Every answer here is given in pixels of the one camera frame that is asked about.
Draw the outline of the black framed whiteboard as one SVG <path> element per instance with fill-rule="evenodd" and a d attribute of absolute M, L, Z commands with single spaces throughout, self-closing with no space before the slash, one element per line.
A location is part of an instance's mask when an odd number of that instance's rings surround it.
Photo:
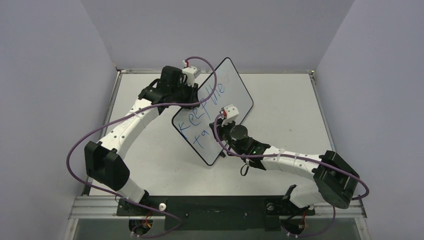
<path fill-rule="evenodd" d="M 211 97 L 194 109 L 180 108 L 171 119 L 177 132 L 208 166 L 215 163 L 223 150 L 215 140 L 209 124 L 214 122 L 223 107 L 230 104 L 238 109 L 239 115 L 235 122 L 241 124 L 254 106 L 251 94 L 229 57 L 224 58 L 215 72 L 216 87 L 215 76 L 211 74 L 198 90 L 200 101 L 209 95 Z"/>

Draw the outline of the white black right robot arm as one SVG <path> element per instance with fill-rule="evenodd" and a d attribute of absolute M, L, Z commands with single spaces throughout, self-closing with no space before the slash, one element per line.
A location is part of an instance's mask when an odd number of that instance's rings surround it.
<path fill-rule="evenodd" d="M 219 118 L 210 127 L 216 140 L 227 144 L 226 152 L 237 156 L 250 168 L 281 171 L 311 182 L 309 186 L 295 185 L 282 199 L 283 209 L 294 214 L 299 209 L 317 203 L 328 203 L 347 209 L 354 198 L 360 176 L 335 151 L 324 154 L 300 154 L 262 143 L 248 135 L 248 129 L 234 121 L 222 124 Z"/>

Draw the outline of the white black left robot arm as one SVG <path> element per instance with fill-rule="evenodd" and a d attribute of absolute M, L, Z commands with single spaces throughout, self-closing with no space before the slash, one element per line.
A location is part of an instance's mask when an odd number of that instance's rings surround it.
<path fill-rule="evenodd" d="M 130 178 L 124 157 L 136 138 L 168 103 L 194 108 L 193 104 L 199 102 L 199 85 L 195 80 L 200 74 L 201 70 L 194 66 L 163 67 L 160 77 L 141 90 L 127 118 L 98 142 L 89 141 L 84 147 L 88 176 L 130 200 L 129 208 L 136 215 L 149 210 L 149 193 Z"/>

